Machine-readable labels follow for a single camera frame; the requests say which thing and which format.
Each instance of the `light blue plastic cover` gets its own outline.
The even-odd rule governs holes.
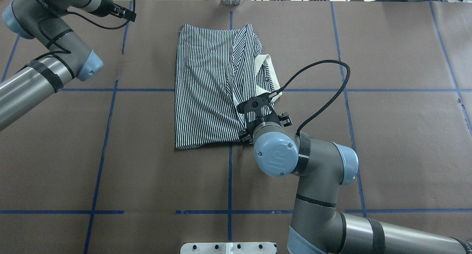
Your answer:
[[[298,148],[293,140],[280,132],[268,132],[254,143],[254,158],[259,168],[273,177],[290,174],[298,162]]]
[[[23,29],[23,27],[21,27],[21,25],[18,23],[17,18],[13,14],[12,5],[13,5],[13,2],[11,2],[10,5],[8,5],[5,11],[3,11],[3,14],[1,16],[3,19],[3,22],[5,22],[5,24],[11,31],[17,33],[20,37],[25,38],[25,39],[34,39],[34,36],[26,32],[26,30]]]
[[[290,254],[326,254],[289,227],[287,249]]]
[[[81,81],[87,81],[90,79],[90,77],[100,71],[102,67],[103,61],[101,61],[101,59],[92,50],[87,61],[77,75],[77,79]]]
[[[333,142],[332,144],[334,144],[337,150],[339,150],[339,154],[343,160],[344,179],[342,184],[349,185],[354,181],[355,175],[357,174],[357,171],[359,171],[359,158],[357,158],[357,153],[347,146],[338,145]]]

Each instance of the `striped fabric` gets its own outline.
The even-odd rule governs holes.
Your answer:
[[[231,30],[180,26],[176,149],[239,141],[238,132],[245,128],[245,123],[236,106],[256,96],[256,90],[273,91],[278,87],[267,61],[260,69],[254,68],[254,60],[261,51],[261,41],[251,24]]]

